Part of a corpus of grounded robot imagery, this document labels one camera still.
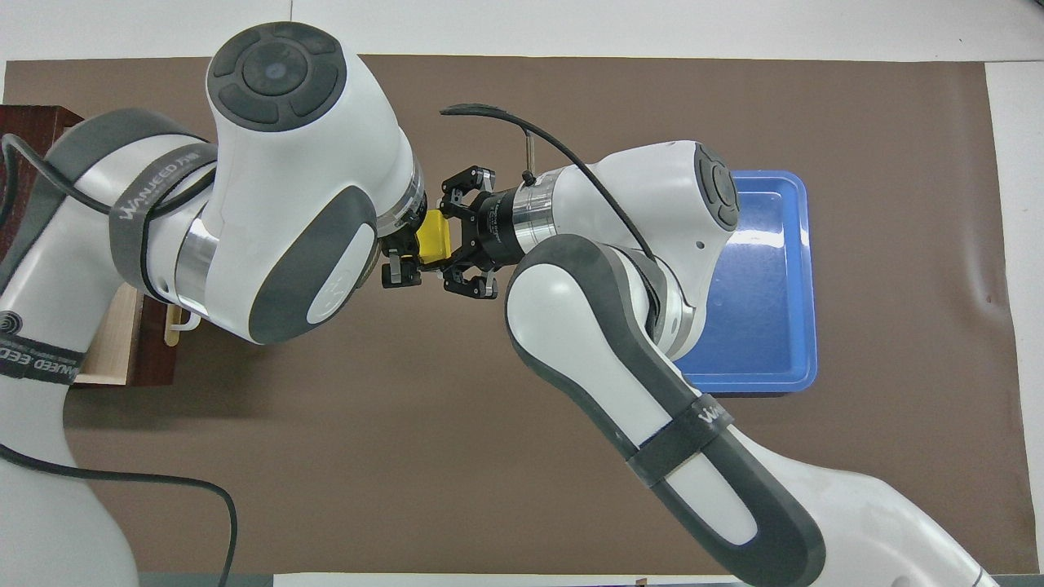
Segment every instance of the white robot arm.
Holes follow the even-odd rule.
[[[704,548],[751,585],[996,585],[886,484],[759,446],[671,362],[699,335],[702,320],[686,322],[686,306],[705,305],[708,274],[736,226],[732,210],[722,213],[722,203],[735,203],[728,169],[705,152],[678,142],[592,165],[646,229],[652,251],[662,251],[657,263],[631,249],[620,220],[593,214],[577,226],[560,214],[592,188],[563,183],[547,190],[554,230],[544,234],[560,234],[525,255],[507,288],[507,328],[523,361],[566,392]],[[671,170],[665,180],[647,169]],[[723,180],[706,182],[707,170],[718,169]],[[573,172],[544,178],[562,182]],[[667,222],[703,218],[671,250],[648,217],[657,214]],[[672,271],[672,263],[683,264]]]
[[[0,263],[0,444],[73,464],[62,404],[121,281],[268,344],[330,320],[378,244],[389,286],[437,269],[448,289],[491,298],[492,272],[518,263],[506,322],[523,360],[740,579],[995,585],[887,486],[761,448],[674,369],[703,331],[737,222],[728,169],[702,145],[592,166],[625,198],[634,230],[578,167],[498,193],[474,168],[443,199],[445,214],[469,218],[473,242],[424,265],[411,257],[427,206],[420,167],[373,76],[337,40],[295,23],[247,29],[215,55],[207,89],[217,147],[162,116],[119,111],[48,154],[75,189],[38,182]],[[478,187],[466,207],[461,193]],[[471,266],[484,275],[465,280]],[[82,482],[0,461],[0,502],[19,504],[0,510],[0,584],[136,583],[125,539]]]
[[[217,147],[125,110],[73,127],[47,155],[75,190],[38,181],[0,263],[6,448],[74,465],[65,394],[121,282],[278,343],[332,318],[377,238],[425,206],[383,92],[325,32],[251,28],[217,52],[207,89]],[[0,460],[0,502],[18,504],[0,509],[0,584],[137,584],[125,539],[84,482]]]

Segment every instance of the blue tray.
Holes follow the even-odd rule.
[[[789,171],[733,171],[739,227],[714,271],[707,326],[678,361],[714,395],[800,392],[818,371],[808,195]]]

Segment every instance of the strap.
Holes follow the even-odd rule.
[[[721,404],[704,394],[643,442],[627,465],[645,487],[652,487],[701,452],[732,423],[732,416]]]
[[[0,375],[71,385],[87,353],[0,332]]]
[[[217,161],[210,143],[188,144],[148,165],[123,191],[109,213],[109,246],[113,263],[127,283],[163,301],[148,279],[148,224],[158,204],[190,173]]]

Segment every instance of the brown mat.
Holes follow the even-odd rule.
[[[886,479],[992,572],[1036,571],[980,64],[371,56],[429,193],[472,164],[518,181],[522,136],[446,119],[485,101],[589,161],[692,138],[807,184],[820,377],[725,403],[789,456]],[[212,137],[206,60],[23,62],[8,103],[156,109]],[[538,164],[562,164],[541,146]],[[293,194],[287,194],[292,202]],[[177,384],[76,392],[81,464],[187,473],[241,508],[238,572],[719,570],[566,397],[526,371],[502,302],[377,280],[309,336],[205,327]],[[220,506],[98,487],[143,570],[219,566]]]

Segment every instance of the white backdrop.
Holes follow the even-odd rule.
[[[250,25],[286,19],[361,53],[988,62],[1030,484],[1044,520],[1044,8],[1031,0],[0,0],[0,96],[8,61],[203,56]]]

